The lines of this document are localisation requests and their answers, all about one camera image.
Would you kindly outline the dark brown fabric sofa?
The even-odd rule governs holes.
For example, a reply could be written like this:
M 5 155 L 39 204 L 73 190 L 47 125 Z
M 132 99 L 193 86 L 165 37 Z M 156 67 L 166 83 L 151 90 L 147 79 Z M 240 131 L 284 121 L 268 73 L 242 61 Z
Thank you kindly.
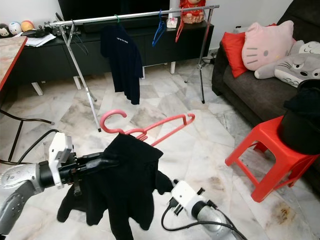
M 294 23 L 297 41 L 320 42 L 320 0 L 293 0 L 279 23 Z M 277 78 L 258 79 L 253 71 L 234 77 L 229 55 L 220 47 L 212 70 L 212 91 L 226 99 L 252 126 L 284 115 L 284 102 L 297 89 Z

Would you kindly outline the red-edged marble table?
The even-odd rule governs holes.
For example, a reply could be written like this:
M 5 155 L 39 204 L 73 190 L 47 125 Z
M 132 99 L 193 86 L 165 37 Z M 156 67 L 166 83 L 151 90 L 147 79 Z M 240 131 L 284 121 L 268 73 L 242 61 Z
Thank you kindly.
M 26 36 L 0 39 L 0 89 L 5 86 L 10 71 L 21 54 L 27 39 Z

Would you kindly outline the pink plastic hanger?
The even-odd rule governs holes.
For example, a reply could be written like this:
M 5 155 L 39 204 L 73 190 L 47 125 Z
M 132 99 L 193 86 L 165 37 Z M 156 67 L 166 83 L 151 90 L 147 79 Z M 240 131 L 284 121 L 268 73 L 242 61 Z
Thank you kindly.
M 99 126 L 102 131 L 105 131 L 106 133 L 109 134 L 124 134 L 124 135 L 132 135 L 135 133 L 139 133 L 135 138 L 141 141 L 145 141 L 149 136 L 148 132 L 150 130 L 153 130 L 154 128 L 157 128 L 163 124 L 166 124 L 167 122 L 171 121 L 182 121 L 180 125 L 178 125 L 174 130 L 170 131 L 169 133 L 163 135 L 162 137 L 156 139 L 154 142 L 152 142 L 150 145 L 152 147 L 157 146 L 157 144 L 160 144 L 160 142 L 166 140 L 168 137 L 171 137 L 171 135 L 175 134 L 176 132 L 183 130 L 186 126 L 190 125 L 194 120 L 195 120 L 195 114 L 194 113 L 188 113 L 188 114 L 179 114 L 179 115 L 174 115 L 170 116 L 165 119 L 161 119 L 160 121 L 157 121 L 145 128 L 132 128 L 128 131 L 125 131 L 121 128 L 108 128 L 105 125 L 105 122 L 107 121 L 108 118 L 110 118 L 112 115 L 119 115 L 123 118 L 127 117 L 127 114 L 120 109 L 114 109 L 106 112 L 103 114 L 99 120 Z

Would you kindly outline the blue plastic hanger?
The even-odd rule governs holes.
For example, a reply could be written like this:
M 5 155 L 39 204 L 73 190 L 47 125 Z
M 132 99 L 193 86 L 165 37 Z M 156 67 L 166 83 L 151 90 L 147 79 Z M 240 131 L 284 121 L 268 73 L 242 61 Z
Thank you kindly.
M 163 36 L 167 29 L 166 22 L 163 20 L 162 15 L 162 10 L 160 10 L 158 12 L 158 26 L 151 41 L 151 46 L 153 47 L 157 45 L 158 41 L 160 41 L 160 38 Z

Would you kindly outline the black clothes pile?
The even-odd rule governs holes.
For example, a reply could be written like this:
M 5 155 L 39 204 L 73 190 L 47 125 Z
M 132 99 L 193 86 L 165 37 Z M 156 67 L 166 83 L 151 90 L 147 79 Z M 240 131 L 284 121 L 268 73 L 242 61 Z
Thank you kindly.
M 304 80 L 284 108 L 307 119 L 320 119 L 320 79 Z

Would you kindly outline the black garment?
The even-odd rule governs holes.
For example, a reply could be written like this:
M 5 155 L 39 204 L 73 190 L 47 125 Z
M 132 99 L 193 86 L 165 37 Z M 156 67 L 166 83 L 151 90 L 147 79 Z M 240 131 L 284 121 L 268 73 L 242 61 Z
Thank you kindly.
M 57 211 L 57 221 L 66 222 L 72 210 L 86 214 L 86 224 L 96 226 L 105 211 L 116 240 L 134 240 L 129 219 L 142 230 L 154 216 L 153 192 L 173 190 L 173 182 L 158 170 L 163 152 L 128 134 L 118 134 L 106 147 L 120 155 L 119 165 L 80 176 L 82 194 L 69 189 Z

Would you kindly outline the pink white tissue box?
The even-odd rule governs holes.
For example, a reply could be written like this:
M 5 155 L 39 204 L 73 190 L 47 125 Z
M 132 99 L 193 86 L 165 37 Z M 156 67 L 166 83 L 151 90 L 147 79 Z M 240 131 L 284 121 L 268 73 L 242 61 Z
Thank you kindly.
M 176 29 L 178 27 L 179 18 L 174 16 L 169 16 L 166 20 L 167 29 Z

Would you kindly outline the red gold figurine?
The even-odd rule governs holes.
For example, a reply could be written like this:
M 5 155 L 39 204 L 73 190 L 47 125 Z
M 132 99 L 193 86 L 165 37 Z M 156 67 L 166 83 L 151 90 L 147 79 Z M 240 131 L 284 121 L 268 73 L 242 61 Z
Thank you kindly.
M 203 6 L 206 6 L 206 0 L 180 0 L 179 2 L 179 7 L 181 9 L 192 9 Z M 181 18 L 185 24 L 197 24 L 204 20 L 205 13 L 203 9 L 182 10 Z

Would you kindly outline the black television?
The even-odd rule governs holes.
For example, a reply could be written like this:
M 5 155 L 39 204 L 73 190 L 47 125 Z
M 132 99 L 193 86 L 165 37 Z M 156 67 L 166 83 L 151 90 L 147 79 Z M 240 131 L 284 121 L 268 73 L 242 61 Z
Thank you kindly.
M 65 20 L 169 10 L 171 0 L 57 0 Z

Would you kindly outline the black TV console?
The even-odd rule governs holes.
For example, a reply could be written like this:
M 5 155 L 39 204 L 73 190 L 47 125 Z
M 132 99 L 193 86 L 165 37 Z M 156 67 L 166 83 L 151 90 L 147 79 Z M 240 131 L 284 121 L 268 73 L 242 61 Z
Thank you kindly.
M 143 66 L 155 66 L 169 62 L 190 60 L 201 52 L 206 23 L 186 23 L 178 43 L 175 42 L 176 29 L 167 29 L 153 46 L 155 32 L 127 32 L 136 43 Z M 80 35 L 71 40 L 71 50 L 83 75 L 97 75 L 110 72 L 108 58 L 100 52 L 101 32 L 85 33 L 80 26 Z M 211 43 L 214 25 L 210 25 L 205 46 Z M 71 79 L 78 75 L 66 43 L 61 37 L 46 42 L 42 46 L 25 46 L 7 76 L 4 85 L 16 87 L 35 82 Z

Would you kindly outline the brown round plush toy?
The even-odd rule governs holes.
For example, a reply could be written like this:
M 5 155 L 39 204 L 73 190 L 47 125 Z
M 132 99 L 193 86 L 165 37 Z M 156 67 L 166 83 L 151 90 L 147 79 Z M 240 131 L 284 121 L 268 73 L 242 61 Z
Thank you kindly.
M 10 32 L 9 26 L 6 23 L 0 24 L 0 38 L 10 38 L 12 37 L 12 33 Z

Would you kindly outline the grey Totoro plush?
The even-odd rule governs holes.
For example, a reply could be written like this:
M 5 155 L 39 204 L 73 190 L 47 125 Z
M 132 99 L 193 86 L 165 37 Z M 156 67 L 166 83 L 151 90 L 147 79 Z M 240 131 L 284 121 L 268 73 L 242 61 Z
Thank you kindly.
M 320 80 L 320 42 L 296 41 L 286 57 L 261 66 L 254 77 L 277 78 L 293 87 L 306 80 Z

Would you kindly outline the white paper stack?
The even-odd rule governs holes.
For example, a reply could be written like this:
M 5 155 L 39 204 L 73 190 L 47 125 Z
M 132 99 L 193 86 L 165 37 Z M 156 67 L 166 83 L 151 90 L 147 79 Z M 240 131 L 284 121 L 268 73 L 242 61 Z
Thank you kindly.
M 42 45 L 44 45 L 45 43 L 52 41 L 54 39 L 56 39 L 57 37 L 53 34 L 48 34 L 46 36 L 43 36 L 41 38 L 30 38 L 27 37 L 27 40 L 25 42 L 26 46 L 30 46 L 30 47 L 40 47 Z

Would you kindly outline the black bucket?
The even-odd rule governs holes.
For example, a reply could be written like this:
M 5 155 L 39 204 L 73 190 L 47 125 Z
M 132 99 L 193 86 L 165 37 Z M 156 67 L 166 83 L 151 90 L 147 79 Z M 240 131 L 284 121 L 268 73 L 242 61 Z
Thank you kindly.
M 320 119 L 304 118 L 292 110 L 286 110 L 279 135 L 298 153 L 320 154 Z

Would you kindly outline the red plastic stool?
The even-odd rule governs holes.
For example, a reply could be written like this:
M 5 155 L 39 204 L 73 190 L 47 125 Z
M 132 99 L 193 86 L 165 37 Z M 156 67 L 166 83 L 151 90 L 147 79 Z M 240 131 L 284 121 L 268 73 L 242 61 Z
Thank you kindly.
M 278 135 L 278 128 L 283 116 L 259 123 L 245 137 L 235 150 L 226 158 L 225 164 L 238 165 L 254 184 L 251 198 L 255 202 L 262 202 L 272 191 L 282 186 L 294 186 L 302 174 L 320 157 L 320 154 L 304 154 L 286 146 Z M 275 163 L 262 180 L 250 172 L 240 160 L 240 156 L 250 147 L 259 153 L 269 150 L 274 154 Z

